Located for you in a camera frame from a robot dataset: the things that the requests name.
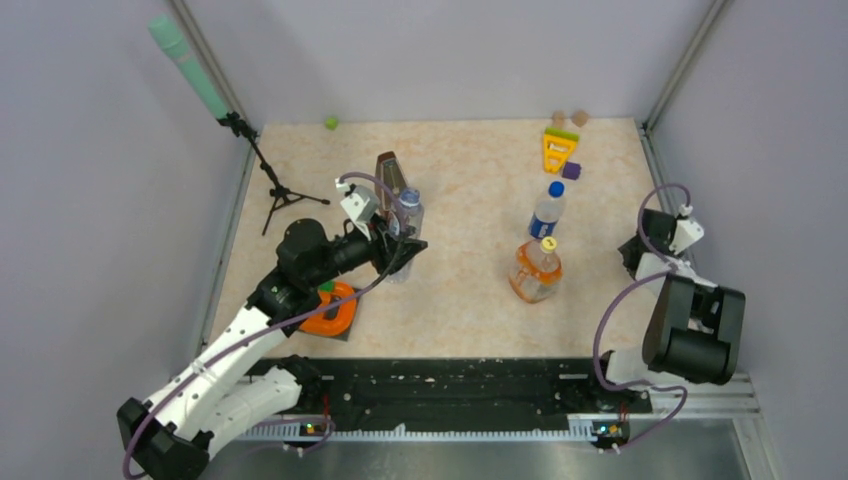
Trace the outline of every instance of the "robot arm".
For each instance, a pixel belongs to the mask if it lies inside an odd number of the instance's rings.
[[[745,294],[700,277],[683,258],[686,249],[704,236],[703,227],[691,213],[688,206],[681,207],[677,216],[645,210],[642,229],[665,258],[650,252],[638,234],[622,245],[619,252],[634,280],[668,272],[645,285],[657,296],[642,342],[642,361],[648,370],[667,372],[692,383],[723,385],[736,370]],[[648,377],[644,372],[630,372],[632,360],[611,359],[608,379],[625,383]],[[616,374],[616,364],[629,365],[628,374]]]
[[[295,356],[259,381],[234,388],[257,360],[291,336],[300,324],[258,337],[207,368],[204,365],[210,359],[253,334],[317,308],[321,303],[319,285],[366,263],[381,275],[394,273],[427,248],[424,241],[390,235],[386,220],[376,213],[376,203],[373,209],[362,204],[376,202],[368,189],[349,186],[346,193],[354,198],[343,200],[349,215],[352,211],[348,205],[359,205],[356,218],[346,221],[345,226],[351,222],[356,228],[329,240],[324,227],[314,219],[291,224],[277,247],[277,265],[259,282],[224,333],[166,386],[143,402],[131,398],[118,410],[118,425],[127,448],[151,409],[179,388],[183,379],[197,375],[162,406],[133,452],[133,459],[154,480],[197,478],[228,442],[268,416],[296,405],[304,390],[320,377]]]

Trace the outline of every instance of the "microphone stand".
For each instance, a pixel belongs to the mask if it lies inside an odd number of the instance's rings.
[[[223,127],[229,127],[236,137],[244,137],[247,139],[250,146],[253,148],[253,151],[256,152],[256,156],[259,157],[259,168],[268,175],[268,178],[271,179],[271,183],[274,185],[274,188],[270,190],[270,195],[274,197],[274,203],[271,205],[271,210],[268,212],[268,219],[265,220],[265,227],[262,229],[262,236],[265,236],[265,232],[268,231],[268,224],[271,223],[271,216],[274,215],[274,212],[283,207],[287,207],[301,200],[314,200],[324,205],[330,204],[330,201],[326,198],[317,198],[311,195],[293,192],[291,189],[280,183],[280,179],[277,178],[277,174],[274,173],[274,169],[271,168],[271,165],[265,160],[265,156],[262,155],[262,152],[259,150],[259,145],[256,144],[256,137],[258,136],[258,133],[256,130],[251,128],[251,126],[248,125],[238,113],[230,112],[225,118],[219,118],[218,123]]]

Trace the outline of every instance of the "gray floor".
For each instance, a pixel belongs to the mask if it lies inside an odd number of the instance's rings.
[[[681,421],[620,456],[576,443],[330,443],[298,459],[270,446],[235,442],[204,480],[722,480],[748,479],[728,421]]]

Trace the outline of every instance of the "green microphone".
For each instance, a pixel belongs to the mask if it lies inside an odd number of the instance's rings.
[[[227,105],[221,100],[215,86],[197,62],[183,33],[174,21],[163,14],[154,18],[147,25],[147,29],[159,48],[183,72],[186,81],[209,109],[209,113],[218,120],[226,119],[229,111]]]

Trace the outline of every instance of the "beige speckled table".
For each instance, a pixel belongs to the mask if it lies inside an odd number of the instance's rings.
[[[383,284],[360,303],[348,341],[301,332],[269,356],[538,357],[587,356],[601,314],[629,282],[616,250],[634,234],[636,213],[653,187],[632,119],[592,119],[578,131],[572,157],[583,173],[566,182],[568,204],[556,229],[564,279],[555,297],[535,305],[513,293],[506,271],[528,239],[537,195],[557,177],[542,171],[541,132],[549,120],[269,125],[261,148],[295,191],[333,200],[300,202],[274,214],[260,235],[272,198],[256,162],[235,236],[212,338],[226,328],[274,266],[274,250],[294,220],[313,217],[327,234],[345,216],[333,179],[374,172],[393,150],[426,208],[422,239],[402,285]],[[365,286],[370,266],[341,277]],[[655,299],[636,291],[619,307],[604,348],[641,343]]]

